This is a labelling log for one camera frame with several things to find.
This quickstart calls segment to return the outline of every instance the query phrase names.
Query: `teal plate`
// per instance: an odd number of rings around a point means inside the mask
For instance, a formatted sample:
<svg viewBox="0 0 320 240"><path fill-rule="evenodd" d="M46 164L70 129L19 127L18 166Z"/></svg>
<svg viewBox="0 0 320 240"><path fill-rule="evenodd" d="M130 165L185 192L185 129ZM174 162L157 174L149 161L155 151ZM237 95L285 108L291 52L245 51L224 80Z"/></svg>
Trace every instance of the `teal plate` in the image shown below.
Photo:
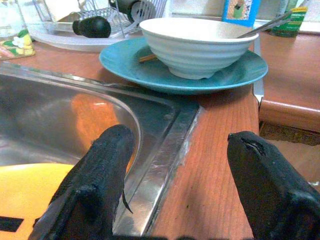
<svg viewBox="0 0 320 240"><path fill-rule="evenodd" d="M247 51L232 65L210 78L190 80L173 75L159 60L139 63L152 54L144 37L117 42L103 49L99 60L110 72L146 88L168 94L197 95L252 84L268 72L267 63Z"/></svg>

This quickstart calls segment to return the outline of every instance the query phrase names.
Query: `sink basin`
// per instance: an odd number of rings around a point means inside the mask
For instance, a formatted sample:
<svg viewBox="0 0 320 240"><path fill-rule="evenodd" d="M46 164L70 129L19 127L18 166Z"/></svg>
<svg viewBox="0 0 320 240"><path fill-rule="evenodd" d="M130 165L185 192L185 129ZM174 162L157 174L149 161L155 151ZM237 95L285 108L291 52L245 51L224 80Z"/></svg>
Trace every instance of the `sink basin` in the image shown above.
<svg viewBox="0 0 320 240"><path fill-rule="evenodd" d="M200 107L141 88L0 66L0 166L76 164L106 128L124 124L136 146L113 232L140 236L151 229L168 182L188 148Z"/></svg>

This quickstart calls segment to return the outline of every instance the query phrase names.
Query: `wooden countertop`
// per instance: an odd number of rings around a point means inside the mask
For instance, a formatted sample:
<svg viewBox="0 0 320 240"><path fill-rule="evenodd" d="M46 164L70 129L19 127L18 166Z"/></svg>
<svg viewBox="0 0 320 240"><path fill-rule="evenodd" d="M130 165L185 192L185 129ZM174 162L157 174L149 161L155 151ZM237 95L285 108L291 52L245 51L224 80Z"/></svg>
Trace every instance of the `wooden countertop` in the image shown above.
<svg viewBox="0 0 320 240"><path fill-rule="evenodd" d="M319 35L261 34L261 54L269 66L261 121L320 132L319 49Z"/></svg>
<svg viewBox="0 0 320 240"><path fill-rule="evenodd" d="M127 83L105 70L97 53L55 48L35 43L36 55L10 62L53 72L68 73L108 83ZM191 96L205 112L191 139L184 166L177 170L153 235L173 240L242 240L252 236L227 160L231 132L259 132L258 105L252 87Z"/></svg>

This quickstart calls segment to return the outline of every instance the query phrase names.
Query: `dish drying rack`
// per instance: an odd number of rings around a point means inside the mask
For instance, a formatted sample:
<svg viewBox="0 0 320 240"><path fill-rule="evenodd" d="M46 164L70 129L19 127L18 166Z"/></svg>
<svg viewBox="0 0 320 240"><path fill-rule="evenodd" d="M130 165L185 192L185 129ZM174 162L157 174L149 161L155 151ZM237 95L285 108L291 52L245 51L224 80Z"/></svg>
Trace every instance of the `dish drying rack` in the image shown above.
<svg viewBox="0 0 320 240"><path fill-rule="evenodd" d="M42 22L56 22L46 0L32 0ZM108 45L140 37L139 23L152 18L161 18L167 0L77 0L80 11L71 12L62 22L72 25L73 21L90 17L104 17L111 26L108 38L86 38L75 33L57 34L50 29L30 29L31 36L46 44L59 48L99 52Z"/></svg>

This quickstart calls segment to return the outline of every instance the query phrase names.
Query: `white bowl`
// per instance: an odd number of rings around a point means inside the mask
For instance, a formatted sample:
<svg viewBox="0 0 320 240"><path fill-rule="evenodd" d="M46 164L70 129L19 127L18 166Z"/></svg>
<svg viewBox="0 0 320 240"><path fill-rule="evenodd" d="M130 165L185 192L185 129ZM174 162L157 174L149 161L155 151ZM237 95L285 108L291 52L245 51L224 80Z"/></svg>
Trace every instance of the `white bowl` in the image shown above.
<svg viewBox="0 0 320 240"><path fill-rule="evenodd" d="M236 38L251 28L197 18L153 18L140 27L151 51L172 74L194 80L210 78L237 61L259 36Z"/></svg>

